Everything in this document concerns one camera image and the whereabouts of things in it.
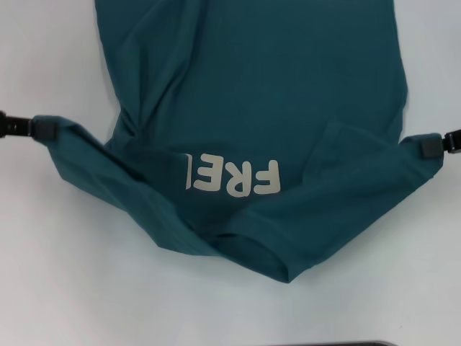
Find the teal T-shirt with white print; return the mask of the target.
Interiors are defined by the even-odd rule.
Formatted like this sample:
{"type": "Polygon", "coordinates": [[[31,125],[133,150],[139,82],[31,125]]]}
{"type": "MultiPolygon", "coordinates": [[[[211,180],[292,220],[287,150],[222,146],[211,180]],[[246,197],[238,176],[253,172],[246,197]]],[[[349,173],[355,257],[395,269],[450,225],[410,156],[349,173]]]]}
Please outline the teal T-shirt with white print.
{"type": "Polygon", "coordinates": [[[120,115],[37,116],[60,176],[155,243],[288,283],[428,182],[393,0],[94,0],[120,115]]]}

